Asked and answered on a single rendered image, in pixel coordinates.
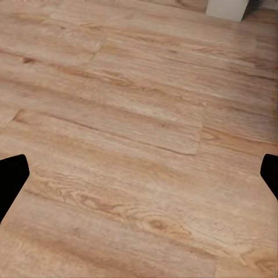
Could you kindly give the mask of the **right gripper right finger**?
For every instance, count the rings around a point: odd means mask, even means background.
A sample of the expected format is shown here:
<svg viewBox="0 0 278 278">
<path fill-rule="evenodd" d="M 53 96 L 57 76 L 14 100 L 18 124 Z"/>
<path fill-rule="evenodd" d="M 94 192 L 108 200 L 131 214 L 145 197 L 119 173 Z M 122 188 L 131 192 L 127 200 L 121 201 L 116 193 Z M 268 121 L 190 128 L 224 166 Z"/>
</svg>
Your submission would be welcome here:
<svg viewBox="0 0 278 278">
<path fill-rule="evenodd" d="M 278 156 L 268 153 L 264 156 L 260 175 L 278 200 Z"/>
</svg>

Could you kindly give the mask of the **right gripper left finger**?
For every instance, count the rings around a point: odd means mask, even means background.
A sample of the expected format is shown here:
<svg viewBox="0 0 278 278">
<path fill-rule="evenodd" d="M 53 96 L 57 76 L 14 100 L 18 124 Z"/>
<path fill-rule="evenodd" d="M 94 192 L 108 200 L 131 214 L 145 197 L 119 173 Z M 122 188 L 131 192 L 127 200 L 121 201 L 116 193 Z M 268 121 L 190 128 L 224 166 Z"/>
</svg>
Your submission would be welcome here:
<svg viewBox="0 0 278 278">
<path fill-rule="evenodd" d="M 0 222 L 29 176 L 30 171 L 25 155 L 0 160 Z"/>
</svg>

